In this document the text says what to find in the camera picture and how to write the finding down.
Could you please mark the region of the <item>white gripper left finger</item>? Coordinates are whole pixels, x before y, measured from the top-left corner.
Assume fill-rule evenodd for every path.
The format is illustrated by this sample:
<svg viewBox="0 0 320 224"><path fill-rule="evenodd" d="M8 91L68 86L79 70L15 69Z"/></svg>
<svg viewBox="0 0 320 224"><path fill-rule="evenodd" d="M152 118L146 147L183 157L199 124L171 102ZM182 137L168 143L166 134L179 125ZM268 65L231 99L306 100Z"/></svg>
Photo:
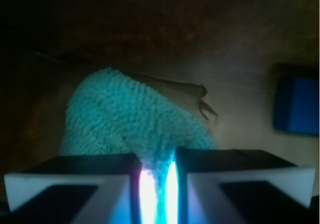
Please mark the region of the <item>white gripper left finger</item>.
<svg viewBox="0 0 320 224"><path fill-rule="evenodd" d="M6 224L139 224L136 155L57 156L4 176Z"/></svg>

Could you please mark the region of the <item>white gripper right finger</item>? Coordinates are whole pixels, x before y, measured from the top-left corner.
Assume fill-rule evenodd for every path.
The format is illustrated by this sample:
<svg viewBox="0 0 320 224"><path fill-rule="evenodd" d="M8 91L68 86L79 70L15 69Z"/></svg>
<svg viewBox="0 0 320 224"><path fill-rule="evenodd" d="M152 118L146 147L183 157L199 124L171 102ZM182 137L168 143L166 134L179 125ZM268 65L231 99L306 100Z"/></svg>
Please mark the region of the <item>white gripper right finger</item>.
<svg viewBox="0 0 320 224"><path fill-rule="evenodd" d="M313 224L315 169L263 150L175 152L180 224Z"/></svg>

